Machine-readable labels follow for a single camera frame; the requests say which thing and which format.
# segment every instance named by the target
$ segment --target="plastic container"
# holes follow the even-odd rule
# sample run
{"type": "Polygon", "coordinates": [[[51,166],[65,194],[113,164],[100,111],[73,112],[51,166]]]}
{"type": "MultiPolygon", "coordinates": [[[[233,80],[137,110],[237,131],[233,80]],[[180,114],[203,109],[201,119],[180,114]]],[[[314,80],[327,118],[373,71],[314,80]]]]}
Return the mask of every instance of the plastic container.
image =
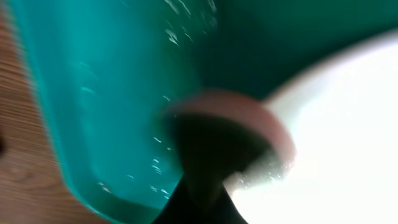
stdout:
{"type": "Polygon", "coordinates": [[[163,108],[203,86],[263,99],[398,26],[393,0],[9,2],[65,183],[119,223],[151,222],[181,177],[163,108]]]}

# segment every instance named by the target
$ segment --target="white bowl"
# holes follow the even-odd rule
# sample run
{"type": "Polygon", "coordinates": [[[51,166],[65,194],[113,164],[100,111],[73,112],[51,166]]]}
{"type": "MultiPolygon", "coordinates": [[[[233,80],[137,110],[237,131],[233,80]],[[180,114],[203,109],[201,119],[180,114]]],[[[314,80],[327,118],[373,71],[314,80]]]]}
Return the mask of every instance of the white bowl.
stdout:
{"type": "Polygon", "coordinates": [[[297,155],[283,181],[225,183],[248,223],[398,223],[398,30],[309,68],[263,103],[297,155]]]}

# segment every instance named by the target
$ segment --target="teal plastic tub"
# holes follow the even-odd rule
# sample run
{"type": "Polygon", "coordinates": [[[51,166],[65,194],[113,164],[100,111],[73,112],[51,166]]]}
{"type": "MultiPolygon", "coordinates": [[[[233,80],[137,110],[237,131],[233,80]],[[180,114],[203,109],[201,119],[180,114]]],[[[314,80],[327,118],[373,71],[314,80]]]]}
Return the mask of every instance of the teal plastic tub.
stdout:
{"type": "Polygon", "coordinates": [[[182,171],[159,118],[209,86],[261,99],[398,26],[398,1],[13,0],[65,183],[115,223],[150,223],[182,171]]]}

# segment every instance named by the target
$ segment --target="pink rim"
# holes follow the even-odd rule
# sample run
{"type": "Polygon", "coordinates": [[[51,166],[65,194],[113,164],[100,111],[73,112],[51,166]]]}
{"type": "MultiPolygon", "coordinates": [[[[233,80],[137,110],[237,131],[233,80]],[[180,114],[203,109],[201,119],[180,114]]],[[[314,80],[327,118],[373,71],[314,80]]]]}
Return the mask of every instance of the pink rim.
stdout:
{"type": "Polygon", "coordinates": [[[295,146],[279,120],[256,100],[225,90],[206,91],[172,109],[174,113],[209,114],[235,121],[268,140],[286,169],[294,161],[295,146]]]}

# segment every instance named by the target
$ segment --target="wooden surface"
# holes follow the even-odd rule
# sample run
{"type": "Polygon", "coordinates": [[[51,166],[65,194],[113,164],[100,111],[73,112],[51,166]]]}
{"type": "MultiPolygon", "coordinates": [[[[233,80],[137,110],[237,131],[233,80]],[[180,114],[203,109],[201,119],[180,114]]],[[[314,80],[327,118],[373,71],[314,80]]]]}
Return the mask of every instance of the wooden surface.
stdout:
{"type": "Polygon", "coordinates": [[[107,223],[65,188],[10,37],[0,19],[0,224],[107,223]]]}

